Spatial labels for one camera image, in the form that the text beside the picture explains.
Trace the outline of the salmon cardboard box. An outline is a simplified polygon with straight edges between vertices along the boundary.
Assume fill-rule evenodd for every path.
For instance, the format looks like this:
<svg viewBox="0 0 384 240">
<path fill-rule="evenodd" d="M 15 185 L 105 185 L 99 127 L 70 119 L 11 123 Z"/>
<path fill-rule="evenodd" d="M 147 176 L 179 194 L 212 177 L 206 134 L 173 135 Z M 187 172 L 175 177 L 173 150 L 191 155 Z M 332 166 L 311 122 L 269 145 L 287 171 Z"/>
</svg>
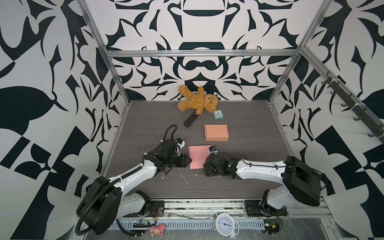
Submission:
<svg viewBox="0 0 384 240">
<path fill-rule="evenodd" d="M 229 140 L 228 125 L 205 125 L 205 139 L 211 142 L 227 142 Z"/>
</svg>

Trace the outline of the pink cardboard box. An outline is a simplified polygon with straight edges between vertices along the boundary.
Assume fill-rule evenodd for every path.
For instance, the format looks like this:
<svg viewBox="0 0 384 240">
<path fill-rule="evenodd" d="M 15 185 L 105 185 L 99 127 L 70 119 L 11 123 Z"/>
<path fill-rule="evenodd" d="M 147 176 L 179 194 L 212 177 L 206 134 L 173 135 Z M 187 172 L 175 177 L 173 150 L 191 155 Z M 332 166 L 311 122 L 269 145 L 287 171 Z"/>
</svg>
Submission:
<svg viewBox="0 0 384 240">
<path fill-rule="evenodd" d="M 212 145 L 205 146 L 189 146 L 189 158 L 192 160 L 190 163 L 190 169 L 203 169 L 206 158 L 210 154 L 209 148 Z"/>
</svg>

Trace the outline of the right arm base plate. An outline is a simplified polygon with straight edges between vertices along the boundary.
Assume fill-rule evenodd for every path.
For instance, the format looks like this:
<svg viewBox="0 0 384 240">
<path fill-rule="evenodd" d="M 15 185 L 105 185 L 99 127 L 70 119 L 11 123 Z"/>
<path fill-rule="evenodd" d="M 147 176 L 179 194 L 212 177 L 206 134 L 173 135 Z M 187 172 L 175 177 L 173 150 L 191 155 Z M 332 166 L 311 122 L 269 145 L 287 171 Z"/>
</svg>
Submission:
<svg viewBox="0 0 384 240">
<path fill-rule="evenodd" d="M 287 211 L 286 207 L 282 207 L 281 209 L 276 210 L 267 204 L 262 206 L 262 204 L 260 204 L 260 202 L 261 202 L 261 200 L 245 200 L 244 201 L 246 214 L 249 217 L 266 217 L 266 218 L 268 218 L 268 217 L 275 217 L 277 215 L 279 215 L 280 217 L 281 216 L 285 217 L 288 215 L 288 211 Z"/>
</svg>

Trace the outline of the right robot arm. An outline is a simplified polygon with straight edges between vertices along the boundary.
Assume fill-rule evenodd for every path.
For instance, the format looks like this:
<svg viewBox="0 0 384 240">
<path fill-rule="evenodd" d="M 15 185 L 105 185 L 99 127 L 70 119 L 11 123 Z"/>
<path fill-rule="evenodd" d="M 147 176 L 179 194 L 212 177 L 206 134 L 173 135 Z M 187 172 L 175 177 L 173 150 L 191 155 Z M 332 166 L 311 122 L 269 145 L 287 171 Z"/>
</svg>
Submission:
<svg viewBox="0 0 384 240">
<path fill-rule="evenodd" d="M 318 207 L 320 205 L 321 175 L 296 157 L 285 161 L 255 162 L 244 158 L 226 160 L 213 152 L 204 163 L 207 177 L 222 176 L 230 180 L 257 179 L 280 184 L 266 190 L 258 209 L 264 216 L 272 216 L 293 203 Z"/>
</svg>

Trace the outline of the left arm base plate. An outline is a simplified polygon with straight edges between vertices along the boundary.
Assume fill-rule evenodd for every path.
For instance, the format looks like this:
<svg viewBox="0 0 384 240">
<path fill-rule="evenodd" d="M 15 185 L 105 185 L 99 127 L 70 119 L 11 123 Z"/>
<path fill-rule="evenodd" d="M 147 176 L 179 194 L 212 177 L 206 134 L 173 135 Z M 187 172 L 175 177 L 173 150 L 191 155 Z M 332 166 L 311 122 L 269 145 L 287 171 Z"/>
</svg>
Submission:
<svg viewBox="0 0 384 240">
<path fill-rule="evenodd" d="M 124 218 L 136 218 L 136 217 L 141 217 L 141 216 L 150 217 L 150 216 L 152 216 L 152 213 L 155 210 L 163 211 L 164 207 L 165 207 L 164 201 L 156 201 L 156 200 L 153 201 L 152 200 L 151 202 L 146 202 L 139 212 L 125 215 Z"/>
</svg>

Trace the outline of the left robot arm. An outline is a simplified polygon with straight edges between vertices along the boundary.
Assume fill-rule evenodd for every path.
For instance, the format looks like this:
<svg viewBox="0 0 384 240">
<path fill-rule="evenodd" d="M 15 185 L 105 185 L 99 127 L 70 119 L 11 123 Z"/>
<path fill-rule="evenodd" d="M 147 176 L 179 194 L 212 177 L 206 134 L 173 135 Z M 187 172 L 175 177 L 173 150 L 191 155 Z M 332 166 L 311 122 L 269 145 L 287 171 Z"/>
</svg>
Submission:
<svg viewBox="0 0 384 240">
<path fill-rule="evenodd" d="M 134 168 L 109 179 L 98 177 L 94 180 L 76 210 L 79 217 L 76 235 L 82 236 L 89 231 L 100 235 L 115 220 L 145 211 L 151 199 L 141 191 L 128 193 L 157 174 L 167 173 L 167 168 L 186 168 L 192 160 L 181 153 L 184 146 L 185 141 L 180 138 L 163 140 L 152 152 L 145 153 Z"/>
</svg>

